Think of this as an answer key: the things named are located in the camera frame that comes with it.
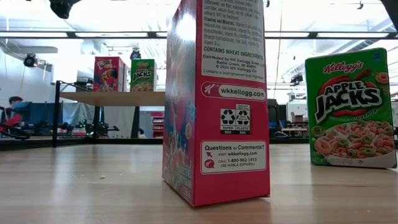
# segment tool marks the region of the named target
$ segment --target apple jacks logo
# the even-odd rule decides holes
[[[315,119],[317,123],[322,122],[333,111],[343,108],[356,110],[382,104],[380,90],[368,87],[362,81],[341,82],[326,86],[324,93],[317,96],[316,101]]]
[[[152,77],[152,70],[142,68],[142,69],[136,70],[136,72],[134,72],[134,74],[132,74],[131,81],[135,82],[137,80],[146,80],[151,77]]]

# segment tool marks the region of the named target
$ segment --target shelf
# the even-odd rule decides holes
[[[281,131],[308,131],[308,128],[282,128]]]
[[[60,93],[60,97],[93,106],[164,106],[165,92],[78,92]]]

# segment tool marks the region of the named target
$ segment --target kellogg's logo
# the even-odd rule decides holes
[[[138,62],[137,65],[141,66],[141,67],[146,67],[149,65],[149,63],[148,62]]]
[[[339,63],[333,62],[325,66],[325,68],[323,68],[323,73],[331,74],[332,72],[344,72],[345,74],[347,74],[355,72],[355,70],[360,69],[362,67],[363,67],[363,62],[361,61],[348,65],[346,65],[346,62],[339,62]]]

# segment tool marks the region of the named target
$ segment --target cereal bowl image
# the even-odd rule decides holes
[[[394,132],[392,125],[381,121],[356,121],[324,130],[311,129],[314,147],[331,165],[379,167],[394,166]]]

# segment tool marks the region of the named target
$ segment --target green cereal box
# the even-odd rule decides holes
[[[305,61],[311,163],[397,166],[385,49]]]
[[[154,91],[156,81],[156,63],[154,59],[131,60],[131,91]]]

